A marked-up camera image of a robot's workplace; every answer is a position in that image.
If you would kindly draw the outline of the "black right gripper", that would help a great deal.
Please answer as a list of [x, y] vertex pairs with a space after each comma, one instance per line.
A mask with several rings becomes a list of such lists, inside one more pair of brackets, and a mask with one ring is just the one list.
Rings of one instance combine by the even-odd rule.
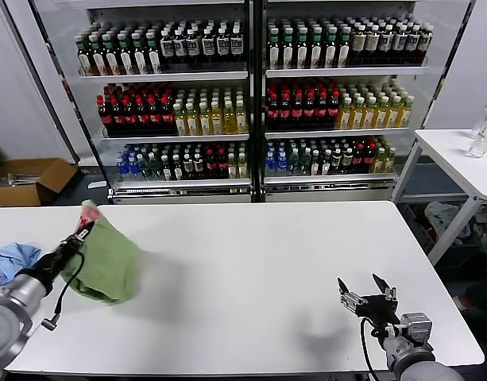
[[338, 277], [341, 304], [346, 308], [357, 308], [360, 306], [360, 316], [369, 318], [373, 324], [399, 324], [400, 319], [396, 316], [398, 307], [396, 288], [391, 287], [376, 274], [373, 274], [373, 280], [381, 293], [360, 297], [349, 291], [347, 285]]

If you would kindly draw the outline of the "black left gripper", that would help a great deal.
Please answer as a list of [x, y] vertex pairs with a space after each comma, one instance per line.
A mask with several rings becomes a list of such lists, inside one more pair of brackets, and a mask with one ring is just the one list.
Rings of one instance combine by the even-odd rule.
[[95, 223], [83, 223], [50, 253], [38, 260], [38, 269], [51, 278], [56, 278], [66, 267], [68, 262], [77, 254], [89, 236]]

